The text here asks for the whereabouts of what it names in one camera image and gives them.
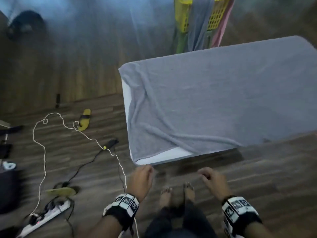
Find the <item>laundry basket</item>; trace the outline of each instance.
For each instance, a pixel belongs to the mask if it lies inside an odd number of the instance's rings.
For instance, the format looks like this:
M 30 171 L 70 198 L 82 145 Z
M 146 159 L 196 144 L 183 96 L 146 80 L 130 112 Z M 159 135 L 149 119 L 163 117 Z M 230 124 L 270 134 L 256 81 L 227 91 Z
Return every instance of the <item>laundry basket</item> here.
M 208 29 L 216 29 L 219 22 L 224 15 L 224 11 L 228 6 L 229 0 L 215 0 L 214 8 L 209 17 Z M 177 28 L 180 32 L 188 32 L 188 16 L 191 10 L 193 0 L 174 0 L 175 5 L 175 20 L 177 23 Z

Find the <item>bare foot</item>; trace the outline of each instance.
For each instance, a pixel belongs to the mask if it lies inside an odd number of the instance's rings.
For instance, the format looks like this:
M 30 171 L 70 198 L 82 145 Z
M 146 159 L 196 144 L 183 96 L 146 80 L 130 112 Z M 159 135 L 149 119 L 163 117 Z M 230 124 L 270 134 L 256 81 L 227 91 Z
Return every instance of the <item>bare foot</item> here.
M 189 182 L 185 182 L 184 184 L 184 194 L 185 201 L 190 200 L 193 203 L 195 202 L 195 191 Z
M 170 207 L 172 203 L 172 191 L 170 187 L 166 187 L 161 192 L 161 198 L 159 200 L 159 208 Z

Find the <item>tangled cord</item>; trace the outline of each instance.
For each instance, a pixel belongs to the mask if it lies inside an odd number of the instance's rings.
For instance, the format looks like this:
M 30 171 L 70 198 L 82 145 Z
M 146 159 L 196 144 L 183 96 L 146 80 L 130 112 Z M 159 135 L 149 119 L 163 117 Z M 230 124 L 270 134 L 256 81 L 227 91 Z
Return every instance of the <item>tangled cord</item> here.
M 73 122 L 73 127 L 72 127 L 72 128 L 69 128 L 69 127 L 67 127 L 67 126 L 65 125 L 64 119 L 62 118 L 62 116 L 61 116 L 60 113 L 50 113 L 50 114 L 46 115 L 44 119 L 38 121 L 38 122 L 35 124 L 35 126 L 34 126 L 34 128 L 33 128 L 33 132 L 32 132 L 32 134 L 33 134 L 33 141 L 34 141 L 35 143 L 41 145 L 41 146 L 43 147 L 43 149 L 44 149 L 44 156 L 43 156 L 43 160 L 44 160 L 44 177 L 43 177 L 43 179 L 42 179 L 42 181 L 41 181 L 41 183 L 40 183 L 40 185 L 39 185 L 39 188 L 38 188 L 38 202 L 37 202 L 37 205 L 36 205 L 35 209 L 29 214 L 29 216 L 31 216 L 32 214 L 34 214 L 34 212 L 36 211 L 36 209 L 38 208 L 38 206 L 39 206 L 39 204 L 40 204 L 40 200 L 41 200 L 41 186 L 42 186 L 42 184 L 43 184 L 43 182 L 44 182 L 44 180 L 45 180 L 45 178 L 46 178 L 46 149 L 45 149 L 45 146 L 44 146 L 44 145 L 42 145 L 41 143 L 39 143 L 39 142 L 37 142 L 37 141 L 35 140 L 34 131 L 35 131 L 35 128 L 36 128 L 36 126 L 37 126 L 38 123 L 43 122 L 43 124 L 47 124 L 47 123 L 49 122 L 49 120 L 47 119 L 47 117 L 50 116 L 50 115 L 53 115 L 53 114 L 59 115 L 59 117 L 60 117 L 60 118 L 62 119 L 62 121 L 63 121 L 63 125 L 64 125 L 65 128 L 67 128 L 67 129 L 73 129 L 73 130 L 75 130 L 75 131 L 77 131 L 77 132 L 80 132 L 80 133 L 83 134 L 87 139 L 89 139 L 89 140 L 91 140 L 91 141 L 96 141 L 96 143 L 99 145 L 99 147 L 100 147 L 101 149 L 103 149 L 103 150 L 108 150 L 111 156 L 116 156 L 116 157 L 117 157 L 118 164 L 119 164 L 119 166 L 121 167 L 122 173 L 123 173 L 123 175 L 124 175 L 124 185 L 125 185 L 125 188 L 126 188 L 126 175 L 125 175 L 125 173 L 124 173 L 124 170 L 123 170 L 122 165 L 120 164 L 120 160 L 119 160 L 119 158 L 118 158 L 118 156 L 117 156 L 116 154 L 112 154 L 111 151 L 110 151 L 108 148 L 103 148 L 103 147 L 98 143 L 98 141 L 97 141 L 96 139 L 91 139 L 91 138 L 87 137 L 83 132 L 79 131 L 79 130 L 78 130 L 79 121 L 74 121 L 74 122 Z M 136 227 L 136 230 L 137 230 L 137 236 L 138 236 L 138 238 L 139 238 L 139 231 L 138 231 L 138 226 L 137 226 L 137 221 L 136 221 L 136 219 L 134 219 L 134 222 L 135 222 L 135 227 Z

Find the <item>power strip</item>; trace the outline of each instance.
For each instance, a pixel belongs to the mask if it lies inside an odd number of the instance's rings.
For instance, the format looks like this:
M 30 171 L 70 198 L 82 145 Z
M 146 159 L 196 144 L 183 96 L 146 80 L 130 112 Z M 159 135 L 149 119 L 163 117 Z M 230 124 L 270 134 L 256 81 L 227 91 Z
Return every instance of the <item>power strip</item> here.
M 69 200 L 65 201 L 63 205 L 60 205 L 59 208 L 57 206 L 54 207 L 54 209 L 49 210 L 43 220 L 38 221 L 35 225 L 30 225 L 28 224 L 26 227 L 23 228 L 21 231 L 21 234 L 18 236 L 18 238 L 23 238 L 36 230 L 37 228 L 41 227 L 44 225 L 46 222 L 50 221 L 53 219 L 55 216 L 59 215 L 61 212 L 67 210 L 70 207 L 71 203 Z

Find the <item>gray cloth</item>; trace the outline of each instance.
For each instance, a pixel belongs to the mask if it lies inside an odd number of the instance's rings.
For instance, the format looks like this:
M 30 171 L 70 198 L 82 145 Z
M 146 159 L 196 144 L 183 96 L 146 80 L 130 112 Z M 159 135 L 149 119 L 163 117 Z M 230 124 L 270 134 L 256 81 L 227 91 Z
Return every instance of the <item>gray cloth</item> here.
M 147 59 L 130 86 L 134 161 L 180 146 L 197 155 L 317 129 L 317 51 L 293 36 Z
M 193 0 L 188 18 L 188 51 L 202 50 L 215 0 Z

